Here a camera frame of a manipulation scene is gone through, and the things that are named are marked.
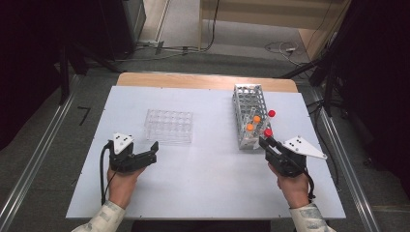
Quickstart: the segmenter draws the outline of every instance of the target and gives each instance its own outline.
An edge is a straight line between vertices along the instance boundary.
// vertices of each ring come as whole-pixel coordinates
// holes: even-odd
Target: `person's hand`
[[[269,168],[278,177],[278,187],[282,190],[284,198],[291,209],[308,205],[308,177],[304,174],[297,177],[283,177],[268,163]]]
[[[106,178],[108,181],[112,178],[112,181],[108,187],[108,200],[125,210],[130,204],[132,193],[135,190],[136,179],[144,170],[145,167],[138,169],[133,173],[125,174],[117,172],[114,178],[112,178],[115,172],[109,167],[106,173]]]

